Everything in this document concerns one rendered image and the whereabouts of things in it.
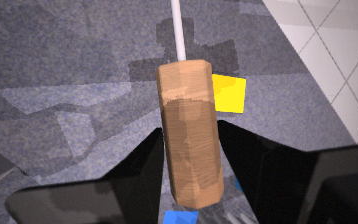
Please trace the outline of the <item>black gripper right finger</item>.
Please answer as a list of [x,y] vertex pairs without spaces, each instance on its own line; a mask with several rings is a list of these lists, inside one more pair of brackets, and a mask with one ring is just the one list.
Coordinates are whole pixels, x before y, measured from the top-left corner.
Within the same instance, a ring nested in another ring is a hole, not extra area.
[[217,126],[258,224],[306,224],[324,179],[358,173],[358,144],[305,152],[225,120]]

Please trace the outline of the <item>tan-handled tool with white shaft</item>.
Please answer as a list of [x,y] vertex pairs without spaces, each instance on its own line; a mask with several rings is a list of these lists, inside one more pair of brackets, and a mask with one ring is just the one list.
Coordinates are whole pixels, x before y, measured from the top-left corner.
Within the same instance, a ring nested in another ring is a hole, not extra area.
[[224,191],[211,63],[186,60],[179,0],[170,0],[177,61],[155,71],[171,194],[201,209]]

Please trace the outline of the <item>blue flat strip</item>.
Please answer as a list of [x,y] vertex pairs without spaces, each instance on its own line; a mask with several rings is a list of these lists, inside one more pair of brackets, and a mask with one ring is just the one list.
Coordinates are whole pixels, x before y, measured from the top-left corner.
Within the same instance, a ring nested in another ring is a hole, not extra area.
[[196,224],[198,212],[166,211],[163,224]]

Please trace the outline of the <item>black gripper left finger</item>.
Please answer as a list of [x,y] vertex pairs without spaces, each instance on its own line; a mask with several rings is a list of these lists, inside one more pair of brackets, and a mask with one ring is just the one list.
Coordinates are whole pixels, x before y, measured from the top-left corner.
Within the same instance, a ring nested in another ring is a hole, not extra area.
[[159,127],[99,179],[23,188],[4,206],[17,224],[158,224],[163,167]]

